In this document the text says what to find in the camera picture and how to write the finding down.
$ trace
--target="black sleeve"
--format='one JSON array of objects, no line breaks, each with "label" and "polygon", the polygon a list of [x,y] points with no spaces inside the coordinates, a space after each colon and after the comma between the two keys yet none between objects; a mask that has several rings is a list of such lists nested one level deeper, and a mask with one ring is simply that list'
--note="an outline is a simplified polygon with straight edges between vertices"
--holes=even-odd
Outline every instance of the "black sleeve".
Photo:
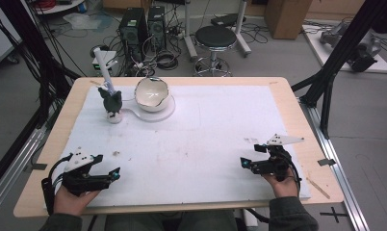
[{"label": "black sleeve", "polygon": [[82,219],[73,215],[54,214],[39,231],[81,231]]},{"label": "black sleeve", "polygon": [[316,231],[319,225],[297,197],[281,197],[270,202],[269,231],[275,230]]}]

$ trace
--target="tape mark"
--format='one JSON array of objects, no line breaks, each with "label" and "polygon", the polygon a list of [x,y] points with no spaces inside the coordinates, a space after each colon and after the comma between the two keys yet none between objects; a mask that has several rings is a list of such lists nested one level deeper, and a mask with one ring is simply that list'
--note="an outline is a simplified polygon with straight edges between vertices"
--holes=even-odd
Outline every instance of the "tape mark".
[{"label": "tape mark", "polygon": [[326,166],[326,165],[333,166],[333,165],[337,164],[333,159],[329,159],[329,160],[322,159],[322,160],[319,160],[318,163],[321,167]]},{"label": "tape mark", "polygon": [[339,223],[338,217],[348,217],[348,214],[339,214],[335,213],[334,207],[331,207],[332,213],[320,213],[321,216],[333,216],[335,218],[335,221]]},{"label": "tape mark", "polygon": [[320,193],[322,193],[323,196],[325,196],[327,199],[331,198],[331,196],[328,193],[326,193],[319,185],[317,185],[316,182],[310,180],[310,178],[308,178],[308,177],[307,177],[307,181],[309,181],[311,183],[311,185],[313,185],[314,188],[316,188],[318,191],[320,191]]}]

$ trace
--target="stool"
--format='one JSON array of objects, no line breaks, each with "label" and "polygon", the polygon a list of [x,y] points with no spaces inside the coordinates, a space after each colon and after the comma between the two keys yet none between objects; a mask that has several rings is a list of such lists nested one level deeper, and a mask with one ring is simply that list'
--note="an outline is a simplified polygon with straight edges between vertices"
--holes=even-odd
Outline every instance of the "stool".
[{"label": "stool", "polygon": [[[196,61],[193,76],[203,76],[202,74],[205,72],[210,72],[212,76],[217,73],[221,74],[221,77],[232,76],[229,71],[229,64],[218,58],[217,53],[235,46],[236,35],[234,32],[222,26],[206,26],[196,31],[195,40],[199,47],[211,51],[211,56]],[[210,60],[208,64],[203,62],[207,59]]]}]

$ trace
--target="person's hand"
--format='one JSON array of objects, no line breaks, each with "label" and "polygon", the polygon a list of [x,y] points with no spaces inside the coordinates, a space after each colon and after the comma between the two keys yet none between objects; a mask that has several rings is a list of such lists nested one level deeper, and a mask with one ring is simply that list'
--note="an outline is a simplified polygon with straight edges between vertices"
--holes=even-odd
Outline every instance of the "person's hand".
[{"label": "person's hand", "polygon": [[100,193],[100,191],[74,195],[61,186],[55,196],[54,213],[81,216],[86,206]]},{"label": "person's hand", "polygon": [[275,179],[274,175],[262,175],[272,187],[276,198],[285,196],[298,196],[298,188],[295,181],[295,176],[290,168],[287,169],[287,177],[281,182]]}]

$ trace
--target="gray floor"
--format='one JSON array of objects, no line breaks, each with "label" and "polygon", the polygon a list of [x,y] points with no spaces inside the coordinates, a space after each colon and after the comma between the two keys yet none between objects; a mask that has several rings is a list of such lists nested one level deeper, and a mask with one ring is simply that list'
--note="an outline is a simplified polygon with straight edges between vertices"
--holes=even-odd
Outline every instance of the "gray floor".
[{"label": "gray floor", "polygon": [[[105,28],[92,31],[72,31],[62,23],[61,15],[51,18],[54,28],[64,34],[58,41],[88,76],[93,76],[92,58],[89,52],[94,45],[107,42],[106,37],[115,36],[118,22],[105,18]],[[209,24],[212,16],[206,16],[203,25]],[[249,18],[246,23],[264,26],[263,18]],[[194,32],[201,18],[192,20]],[[304,35],[296,40],[272,39],[267,32],[262,35],[268,43],[252,42],[252,53],[247,58],[238,48],[220,56],[226,59],[234,76],[282,76],[291,85],[310,77],[320,68],[313,50]],[[192,76],[194,64],[190,62],[185,44],[180,42],[183,52],[178,58],[179,66],[172,71],[157,69],[158,76]],[[207,53],[196,48],[198,56]],[[387,62],[387,52],[381,51]],[[64,55],[65,64],[78,72],[77,67]],[[35,112],[39,84],[33,80],[25,64],[0,65],[0,159],[11,146],[17,134]],[[305,90],[296,92],[301,96]],[[334,83],[329,135],[348,177],[352,190],[372,230],[387,230],[387,74],[351,73],[340,71]],[[45,218],[15,218],[13,207],[28,177],[23,172],[13,189],[0,206],[0,230],[36,230]],[[339,216],[322,216],[334,208],[345,214],[344,204],[307,206],[307,210],[319,221],[321,230],[352,230],[349,219]],[[261,214],[269,210],[260,208]],[[85,217],[84,230],[90,217]],[[100,216],[94,230],[102,230],[104,216]],[[256,230],[267,230],[260,224]]]}]

